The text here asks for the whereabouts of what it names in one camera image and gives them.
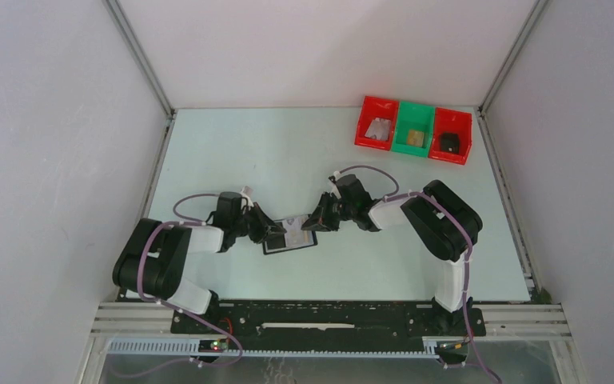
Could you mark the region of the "black leather card holder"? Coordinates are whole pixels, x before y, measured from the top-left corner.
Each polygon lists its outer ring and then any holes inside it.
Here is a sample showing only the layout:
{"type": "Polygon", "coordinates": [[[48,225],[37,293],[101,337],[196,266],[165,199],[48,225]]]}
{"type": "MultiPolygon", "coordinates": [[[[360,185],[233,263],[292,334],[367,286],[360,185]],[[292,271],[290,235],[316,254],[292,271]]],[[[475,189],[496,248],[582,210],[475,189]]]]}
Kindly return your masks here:
{"type": "Polygon", "coordinates": [[[305,231],[301,227],[308,219],[307,214],[283,218],[277,220],[278,224],[285,230],[281,236],[268,238],[262,243],[264,255],[279,254],[288,251],[301,250],[318,245],[315,231],[305,231]]]}

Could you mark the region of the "thin white credit card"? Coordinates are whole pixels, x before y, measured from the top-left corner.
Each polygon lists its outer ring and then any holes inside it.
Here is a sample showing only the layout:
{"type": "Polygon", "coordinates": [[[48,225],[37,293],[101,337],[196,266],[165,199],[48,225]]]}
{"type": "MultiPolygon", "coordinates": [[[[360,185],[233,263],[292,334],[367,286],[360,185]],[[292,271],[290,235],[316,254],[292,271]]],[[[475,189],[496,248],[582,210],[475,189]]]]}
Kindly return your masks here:
{"type": "Polygon", "coordinates": [[[365,132],[365,137],[378,141],[386,141],[387,132],[388,128],[386,123],[376,118],[371,121],[369,128],[365,132]]]}

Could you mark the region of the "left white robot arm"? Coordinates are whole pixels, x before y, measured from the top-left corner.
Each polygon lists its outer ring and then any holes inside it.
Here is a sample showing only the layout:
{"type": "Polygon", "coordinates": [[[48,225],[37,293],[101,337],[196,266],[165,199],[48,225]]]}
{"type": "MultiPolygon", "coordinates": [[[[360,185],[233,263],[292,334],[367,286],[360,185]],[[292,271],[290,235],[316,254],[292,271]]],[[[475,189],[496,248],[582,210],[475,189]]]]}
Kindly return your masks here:
{"type": "Polygon", "coordinates": [[[213,306],[217,295],[185,277],[185,264],[193,254],[219,254],[238,238],[256,244],[281,238],[286,230],[272,220],[246,192],[221,192],[207,219],[177,214],[161,222],[142,218],[116,261],[112,281],[138,297],[190,312],[189,321],[202,333],[211,333],[221,322],[213,306]]]}

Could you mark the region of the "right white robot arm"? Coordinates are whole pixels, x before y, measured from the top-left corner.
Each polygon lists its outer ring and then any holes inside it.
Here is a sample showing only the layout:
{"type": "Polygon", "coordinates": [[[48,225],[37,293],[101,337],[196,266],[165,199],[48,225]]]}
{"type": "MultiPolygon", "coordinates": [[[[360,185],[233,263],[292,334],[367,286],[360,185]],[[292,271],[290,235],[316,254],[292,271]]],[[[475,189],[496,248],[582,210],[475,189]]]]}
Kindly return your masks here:
{"type": "Polygon", "coordinates": [[[353,174],[332,176],[302,229],[314,232],[339,230],[352,221],[361,230],[377,232],[409,224],[429,253],[441,262],[433,301],[433,324],[442,334],[454,334],[465,323],[462,310],[468,301],[467,265],[483,229],[479,214],[440,180],[421,191],[372,198],[353,174]]]}

